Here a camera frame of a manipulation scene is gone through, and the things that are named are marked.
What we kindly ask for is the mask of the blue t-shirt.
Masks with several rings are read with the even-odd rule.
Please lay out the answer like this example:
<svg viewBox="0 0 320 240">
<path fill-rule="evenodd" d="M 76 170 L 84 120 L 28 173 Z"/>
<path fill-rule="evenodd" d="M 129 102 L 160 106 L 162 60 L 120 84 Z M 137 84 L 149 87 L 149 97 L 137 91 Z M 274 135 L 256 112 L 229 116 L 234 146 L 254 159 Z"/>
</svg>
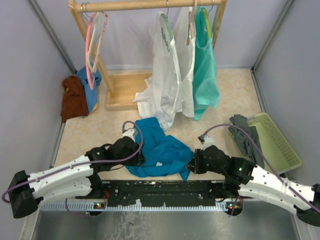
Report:
<svg viewBox="0 0 320 240">
<path fill-rule="evenodd" d="M 136 120 L 135 124 L 141 130 L 135 140 L 143 141 L 141 151 L 145 162 L 140 166 L 127 166 L 127 170 L 139 178 L 179 174 L 186 181 L 190 174 L 186 165 L 194 152 L 175 137 L 166 135 L 155 117 Z"/>
</svg>

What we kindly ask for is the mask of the cream hanger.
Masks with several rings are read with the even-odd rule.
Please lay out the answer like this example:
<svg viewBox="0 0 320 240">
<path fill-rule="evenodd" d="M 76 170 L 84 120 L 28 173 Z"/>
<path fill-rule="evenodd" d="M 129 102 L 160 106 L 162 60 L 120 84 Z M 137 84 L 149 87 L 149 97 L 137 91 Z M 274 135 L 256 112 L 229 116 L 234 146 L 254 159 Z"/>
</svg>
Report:
<svg viewBox="0 0 320 240">
<path fill-rule="evenodd" d="M 86 63 L 91 73 L 95 73 L 98 68 L 99 55 L 102 47 L 102 40 L 106 31 L 108 15 L 104 12 L 95 12 L 92 14 L 85 41 Z"/>
</svg>

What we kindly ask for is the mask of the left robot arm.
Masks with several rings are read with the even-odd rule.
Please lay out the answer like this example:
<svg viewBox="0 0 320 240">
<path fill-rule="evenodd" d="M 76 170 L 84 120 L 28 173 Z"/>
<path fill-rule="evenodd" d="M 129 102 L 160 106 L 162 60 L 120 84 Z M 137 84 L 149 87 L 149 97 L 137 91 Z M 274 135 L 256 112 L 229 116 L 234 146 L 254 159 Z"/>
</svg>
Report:
<svg viewBox="0 0 320 240">
<path fill-rule="evenodd" d="M 88 197 L 97 199 L 104 192 L 99 173 L 112 171 L 118 165 L 141 165 L 144 162 L 141 152 L 143 143 L 143 140 L 137 143 L 134 138 L 124 136 L 113 144 L 94 147 L 58 167 L 31 174 L 19 171 L 1 199 L 10 204 L 15 219 L 27 217 L 56 201 Z"/>
</svg>

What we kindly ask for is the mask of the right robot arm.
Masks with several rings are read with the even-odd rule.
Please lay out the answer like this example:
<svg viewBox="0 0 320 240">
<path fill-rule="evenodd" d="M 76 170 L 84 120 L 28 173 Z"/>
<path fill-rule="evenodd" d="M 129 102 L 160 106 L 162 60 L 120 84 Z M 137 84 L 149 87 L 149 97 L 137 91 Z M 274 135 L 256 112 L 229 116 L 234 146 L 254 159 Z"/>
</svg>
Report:
<svg viewBox="0 0 320 240">
<path fill-rule="evenodd" d="M 308 186 L 277 177 L 251 161 L 226 155 L 214 145 L 196 149 L 186 167 L 195 174 L 223 175 L 223 192 L 229 198 L 258 199 L 295 214 L 306 224 L 320 225 L 319 184 Z"/>
</svg>

